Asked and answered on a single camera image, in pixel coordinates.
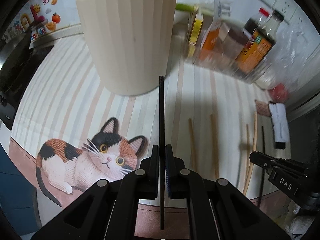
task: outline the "black rod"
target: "black rod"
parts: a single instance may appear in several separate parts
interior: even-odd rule
[[[164,81],[159,76],[160,229],[164,229]]]
[[[266,154],[266,145],[265,145],[265,140],[264,140],[264,129],[263,126],[261,127],[262,129],[262,153]],[[262,192],[263,192],[263,186],[264,186],[264,169],[262,169],[262,176],[261,176],[261,183],[260,183],[260,191],[259,191],[259,198],[258,198],[258,208],[260,208],[261,205],[261,200],[262,200]]]

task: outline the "cat tail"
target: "cat tail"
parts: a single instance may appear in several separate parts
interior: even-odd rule
[[[50,192],[49,190],[47,190],[47,188],[45,187],[43,180],[42,180],[42,175],[41,175],[41,156],[40,154],[38,154],[37,159],[36,159],[36,177],[37,177],[37,181],[39,184],[39,187],[42,191],[42,193],[49,198],[50,200],[52,200],[54,203],[56,203],[57,205],[61,206],[60,202],[58,199],[56,199]]]

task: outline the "red bottle cap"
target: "red bottle cap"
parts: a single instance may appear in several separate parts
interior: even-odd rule
[[[269,17],[270,13],[268,13],[265,9],[263,9],[262,7],[259,10],[260,13],[262,13],[265,17]]]

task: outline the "cat eye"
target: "cat eye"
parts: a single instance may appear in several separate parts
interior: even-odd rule
[[[108,150],[107,145],[105,145],[105,144],[101,144],[101,145],[100,145],[100,152],[106,153],[107,150]]]
[[[122,166],[124,164],[124,159],[121,157],[117,157],[116,164],[118,164],[119,166]]]

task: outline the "orange label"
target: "orange label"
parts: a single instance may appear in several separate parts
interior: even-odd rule
[[[251,72],[271,47],[272,44],[255,31],[236,58],[238,67],[245,73]]]
[[[218,38],[218,35],[219,35],[219,30],[220,28],[217,28],[216,30],[214,31],[210,31],[208,33],[208,36],[207,38],[205,39],[204,41],[204,44],[202,46],[201,49],[204,49],[204,50],[201,50],[201,53],[199,55],[199,59],[200,60],[206,60],[208,58],[208,56],[211,55],[211,50],[213,50],[216,42],[217,42],[217,38]]]

